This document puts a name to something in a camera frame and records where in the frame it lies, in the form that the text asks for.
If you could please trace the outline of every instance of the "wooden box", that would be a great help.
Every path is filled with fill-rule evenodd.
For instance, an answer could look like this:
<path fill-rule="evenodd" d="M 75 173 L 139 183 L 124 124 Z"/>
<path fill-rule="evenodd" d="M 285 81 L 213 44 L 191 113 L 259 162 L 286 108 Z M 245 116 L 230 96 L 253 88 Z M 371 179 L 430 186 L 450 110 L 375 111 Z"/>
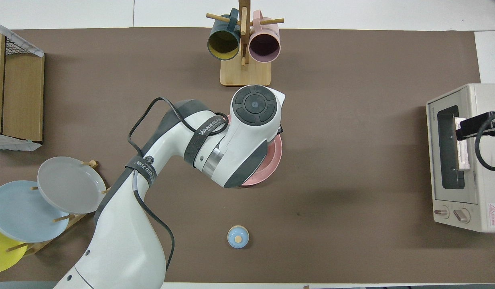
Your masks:
<path fill-rule="evenodd" d="M 43 142 L 44 53 L 0 26 L 0 149 Z"/>

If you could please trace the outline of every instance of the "black clamp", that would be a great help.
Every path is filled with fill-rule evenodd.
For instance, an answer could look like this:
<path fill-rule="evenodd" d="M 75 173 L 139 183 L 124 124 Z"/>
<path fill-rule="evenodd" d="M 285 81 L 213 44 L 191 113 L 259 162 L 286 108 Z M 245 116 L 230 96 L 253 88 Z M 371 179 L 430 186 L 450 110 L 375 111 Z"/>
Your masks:
<path fill-rule="evenodd" d="M 484 126 L 483 135 L 495 136 L 495 112 L 486 112 L 460 122 L 456 130 L 456 139 L 464 140 L 477 135 L 477 131 Z"/>
<path fill-rule="evenodd" d="M 209 134 L 211 134 L 211 132 L 216 130 L 216 128 L 218 128 L 223 123 L 226 123 L 226 121 L 222 116 L 214 115 L 194 132 L 194 135 L 189 141 L 189 144 L 185 149 L 185 153 L 183 154 L 183 159 L 192 167 L 196 168 L 194 166 L 194 160 L 196 159 L 199 150 L 201 150 L 201 147 L 207 140 L 207 137 L 209 137 Z"/>
<path fill-rule="evenodd" d="M 151 187 L 151 185 L 154 183 L 154 180 L 156 180 L 156 171 L 150 164 L 152 162 L 152 159 L 148 159 L 148 157 L 146 157 L 146 159 L 143 159 L 143 157 L 135 155 L 134 157 L 132 157 L 132 159 L 130 159 L 125 167 L 138 171 L 146 179 L 146 181 L 148 182 L 148 186 Z"/>

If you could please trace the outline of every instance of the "robotic arm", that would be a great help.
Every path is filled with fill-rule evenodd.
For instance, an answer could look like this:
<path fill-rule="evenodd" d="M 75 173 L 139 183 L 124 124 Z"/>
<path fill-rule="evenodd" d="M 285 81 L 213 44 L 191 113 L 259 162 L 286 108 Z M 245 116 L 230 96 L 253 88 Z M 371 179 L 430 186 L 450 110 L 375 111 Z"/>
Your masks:
<path fill-rule="evenodd" d="M 99 206 L 96 230 L 85 254 L 56 289 L 159 289 L 165 278 L 165 255 L 134 196 L 144 199 L 170 157 L 178 155 L 224 188 L 244 183 L 258 169 L 276 137 L 285 95 L 261 85 L 237 90 L 230 104 L 231 123 L 198 100 L 178 102 L 139 149 Z"/>

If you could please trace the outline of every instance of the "yellow plate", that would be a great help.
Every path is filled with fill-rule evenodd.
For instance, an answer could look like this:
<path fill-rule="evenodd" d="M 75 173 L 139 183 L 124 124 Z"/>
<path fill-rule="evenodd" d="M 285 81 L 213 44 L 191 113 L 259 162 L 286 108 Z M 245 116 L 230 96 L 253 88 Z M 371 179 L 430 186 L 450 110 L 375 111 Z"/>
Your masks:
<path fill-rule="evenodd" d="M 12 267 L 23 257 L 27 246 L 6 252 L 6 249 L 22 244 L 23 242 L 13 240 L 0 233 L 0 272 Z"/>

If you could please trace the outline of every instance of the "white surface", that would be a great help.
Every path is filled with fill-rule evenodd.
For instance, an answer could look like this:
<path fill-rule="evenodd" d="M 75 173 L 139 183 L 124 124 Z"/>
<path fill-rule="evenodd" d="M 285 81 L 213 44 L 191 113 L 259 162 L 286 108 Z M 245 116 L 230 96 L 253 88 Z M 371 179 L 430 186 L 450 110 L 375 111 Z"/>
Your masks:
<path fill-rule="evenodd" d="M 474 33 L 481 83 L 495 83 L 495 31 Z"/>
<path fill-rule="evenodd" d="M 9 29 L 132 27 L 133 0 L 0 0 Z"/>
<path fill-rule="evenodd" d="M 385 283 L 385 284 L 323 284 L 323 283 L 183 283 L 173 282 L 164 283 L 161 289 L 302 289 L 304 286 L 310 286 L 310 289 L 329 289 L 329 288 L 366 288 L 366 287 L 396 287 L 396 286 L 425 286 L 437 285 L 429 283 Z"/>
<path fill-rule="evenodd" d="M 495 31 L 495 0 L 253 0 L 281 28 Z M 9 29 L 211 27 L 237 0 L 0 0 Z"/>
<path fill-rule="evenodd" d="M 0 135 L 0 150 L 34 151 L 41 146 L 40 143 L 31 140 L 17 139 L 6 135 Z"/>
<path fill-rule="evenodd" d="M 236 0 L 136 0 L 136 27 L 211 27 Z M 280 28 L 495 31 L 495 0 L 253 0 L 251 10 L 285 18 Z"/>

